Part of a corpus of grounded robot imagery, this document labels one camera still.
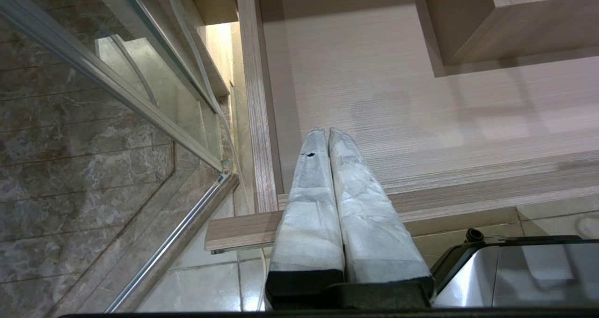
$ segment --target black plastic part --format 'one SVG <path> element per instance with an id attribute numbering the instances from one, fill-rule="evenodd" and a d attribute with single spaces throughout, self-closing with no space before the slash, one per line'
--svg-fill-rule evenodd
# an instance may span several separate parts
<path id="1" fill-rule="evenodd" d="M 480 242 L 485 239 L 485 235 L 479 230 L 470 228 L 466 231 L 466 242 Z"/>
<path id="2" fill-rule="evenodd" d="M 320 295 L 320 309 L 426 309 L 430 296 L 418 280 L 383 284 L 338 284 Z"/>
<path id="3" fill-rule="evenodd" d="M 317 309 L 319 294 L 343 281 L 343 271 L 335 269 L 270 271 L 264 290 L 274 310 Z"/>

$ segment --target shower enclosure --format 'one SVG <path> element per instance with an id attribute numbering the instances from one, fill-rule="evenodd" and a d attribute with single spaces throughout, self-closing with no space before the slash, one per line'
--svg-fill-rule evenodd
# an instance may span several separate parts
<path id="1" fill-rule="evenodd" d="M 186 1 L 0 0 L 9 316 L 139 305 L 238 184 L 231 85 Z"/>

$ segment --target wooden shelf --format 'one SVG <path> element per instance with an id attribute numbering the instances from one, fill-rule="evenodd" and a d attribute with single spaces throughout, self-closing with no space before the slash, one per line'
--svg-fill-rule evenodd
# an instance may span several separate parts
<path id="1" fill-rule="evenodd" d="M 599 46 L 599 0 L 426 0 L 445 65 Z"/>

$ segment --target tiled floor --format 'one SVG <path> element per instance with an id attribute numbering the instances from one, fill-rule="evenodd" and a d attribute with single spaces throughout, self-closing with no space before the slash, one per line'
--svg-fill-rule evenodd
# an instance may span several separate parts
<path id="1" fill-rule="evenodd" d="M 227 199 L 214 218 L 233 216 Z M 599 238 L 599 196 L 508 207 L 479 213 L 406 223 L 429 266 L 467 228 L 486 236 L 580 235 Z M 138 311 L 255 311 L 263 283 L 259 250 L 211 255 L 204 251 L 205 228 L 173 263 Z M 270 248 L 265 249 L 270 256 Z"/>
<path id="2" fill-rule="evenodd" d="M 233 198 L 229 197 L 212 218 L 231 216 Z M 256 310 L 263 283 L 260 251 L 211 255 L 204 250 L 206 228 L 197 233 L 138 311 Z M 265 248 L 265 254 L 270 255 L 270 248 Z"/>

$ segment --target grout line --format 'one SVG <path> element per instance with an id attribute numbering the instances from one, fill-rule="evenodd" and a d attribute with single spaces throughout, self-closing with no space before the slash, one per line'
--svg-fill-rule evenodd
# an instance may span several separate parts
<path id="1" fill-rule="evenodd" d="M 7 281 L 7 282 L 0 282 L 0 284 L 11 284 L 11 283 L 15 283 L 15 282 L 24 282 L 24 281 L 35 281 L 35 280 L 43 280 L 46 278 L 51 278 L 51 277 L 62 277 L 62 276 L 69 276 L 69 275 L 78 275 L 79 273 L 67 273 L 67 274 L 58 274 L 58 275 L 49 275 L 49 276 L 41 276 L 41 277 L 34 277 L 34 278 L 26 278 L 24 280 L 13 280 L 13 281 Z"/>
<path id="2" fill-rule="evenodd" d="M 515 207 L 516 209 L 516 216 L 518 217 L 518 224 L 520 224 L 520 230 L 522 230 L 522 235 L 526 236 L 526 233 L 524 233 L 524 226 L 522 226 L 522 218 L 520 218 L 520 212 L 518 211 L 518 207 Z"/>
<path id="3" fill-rule="evenodd" d="M 244 311 L 243 309 L 243 296 L 241 293 L 241 266 L 239 263 L 239 254 L 237 254 L 237 284 L 238 284 L 238 291 L 239 291 L 239 310 L 240 311 Z"/>
<path id="4" fill-rule="evenodd" d="M 15 163 L 15 164 L 8 164 L 6 166 L 0 166 L 2 168 L 9 168 L 9 167 L 15 167 L 15 166 L 24 166 L 24 165 L 28 165 L 28 164 L 39 164 L 39 163 L 45 163 L 45 162 L 55 162 L 58 160 L 65 160 L 65 159 L 73 159 L 73 158 L 82 158 L 84 156 L 94 156 L 94 155 L 101 155 L 101 154 L 113 154 L 116 152 L 127 152 L 127 151 L 135 151 L 137 149 L 146 149 L 146 148 L 155 148 L 155 147 L 163 147 L 163 146 L 170 146 L 170 143 L 164 143 L 162 145 L 148 145 L 148 146 L 143 146 L 143 147 L 132 147 L 132 148 L 125 148 L 125 149 L 115 149 L 114 151 L 105 151 L 105 152 L 97 152 L 97 153 L 90 153 L 90 154 L 81 154 L 81 155 L 74 155 L 74 156 L 65 156 L 62 158 L 54 158 L 54 159 L 49 159 L 49 160 L 35 160 L 32 162 L 23 162 L 23 163 Z"/>
<path id="5" fill-rule="evenodd" d="M 561 215 L 553 215 L 553 216 L 544 216 L 544 217 L 539 217 L 539 218 L 527 218 L 526 220 L 522 220 L 522 222 L 529 222 L 529 221 L 536 221 L 536 220 L 545 220 L 546 218 L 558 218 L 558 217 L 581 215 L 581 214 L 588 214 L 588 213 L 599 213 L 599 209 L 589 210 L 589 211 L 581 211 L 579 213 L 561 214 Z"/>
<path id="6" fill-rule="evenodd" d="M 103 90 L 103 89 L 97 86 L 95 88 L 90 88 L 90 89 L 66 90 L 65 92 L 54 92 L 54 93 L 49 93 L 49 94 L 41 94 L 39 96 L 24 96 L 24 97 L 20 97 L 20 98 L 0 99 L 0 102 L 12 102 L 13 100 L 36 99 L 36 98 L 43 98 L 45 96 L 57 96 L 58 94 L 71 94 L 71 93 L 76 93 L 76 92 L 88 92 L 90 90 Z"/>
<path id="7" fill-rule="evenodd" d="M 73 231 L 70 231 L 70 232 L 47 233 L 47 234 L 38 235 L 38 236 L 19 237 L 19 238 L 15 238 L 15 239 L 7 239 L 5 241 L 0 241 L 0 244 L 2 244 L 2 243 L 13 243 L 13 242 L 17 242 L 17 241 L 23 241 L 25 239 L 39 239 L 39 238 L 52 237 L 52 236 L 57 236 L 57 235 L 68 235 L 68 234 L 73 234 L 73 233 L 86 233 L 86 232 L 92 232 L 94 230 L 101 230 L 101 229 L 106 229 L 106 228 L 118 228 L 118 227 L 121 227 L 121 226 L 122 226 L 122 224 L 114 224 L 114 225 L 111 225 L 111 226 L 103 226 L 103 227 L 98 227 L 98 228 L 89 228 L 89 229 L 85 229 L 85 230 L 73 230 Z"/>
<path id="8" fill-rule="evenodd" d="M 16 200 L 0 201 L 0 206 L 4 205 L 6 203 L 13 203 L 13 202 L 18 202 L 18 201 L 47 199 L 49 197 L 64 196 L 64 195 L 71 195 L 71 194 L 81 194 L 82 192 L 106 191 L 106 190 L 111 190 L 111 189 L 115 189 L 115 188 L 124 188 L 126 186 L 137 186 L 137 185 L 145 185 L 145 184 L 155 184 L 155 183 L 158 183 L 158 182 L 159 181 L 139 182 L 139 183 L 136 183 L 136 184 L 109 186 L 109 187 L 98 188 L 98 189 L 79 190 L 77 192 L 63 192 L 61 194 L 50 194 L 50 195 L 43 195 L 43 196 L 34 196 L 34 197 L 28 197 L 27 199 L 16 199 Z"/>
<path id="9" fill-rule="evenodd" d="M 230 262 L 220 262 L 220 263 L 213 263 L 213 264 L 206 264 L 206 265 L 196 265 L 196 266 L 185 266 L 185 267 L 174 267 L 172 269 L 167 270 L 168 273 L 172 273 L 174 271 L 190 271 L 190 270 L 200 270 L 200 269 L 204 269 L 206 267 L 211 267 L 211 266 L 220 266 L 220 265 L 227 265 L 227 264 L 233 264 L 233 263 L 237 263 L 237 261 L 232 260 Z"/>

